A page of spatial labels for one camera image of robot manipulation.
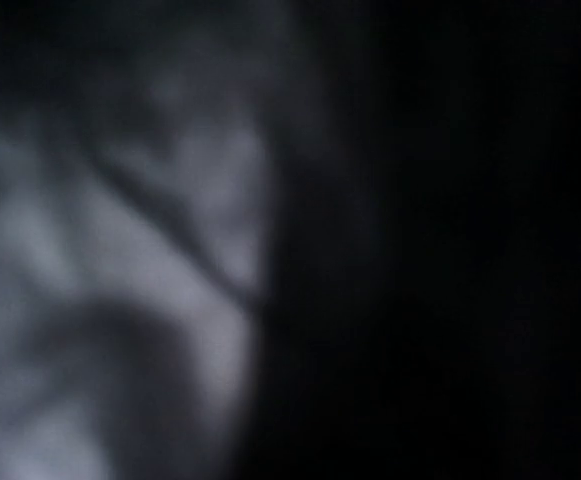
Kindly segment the beige folding umbrella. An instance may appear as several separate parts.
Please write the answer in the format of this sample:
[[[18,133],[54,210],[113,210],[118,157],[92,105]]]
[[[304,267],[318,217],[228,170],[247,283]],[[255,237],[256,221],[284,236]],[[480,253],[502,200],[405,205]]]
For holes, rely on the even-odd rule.
[[[581,479],[581,1],[0,1],[0,479]]]

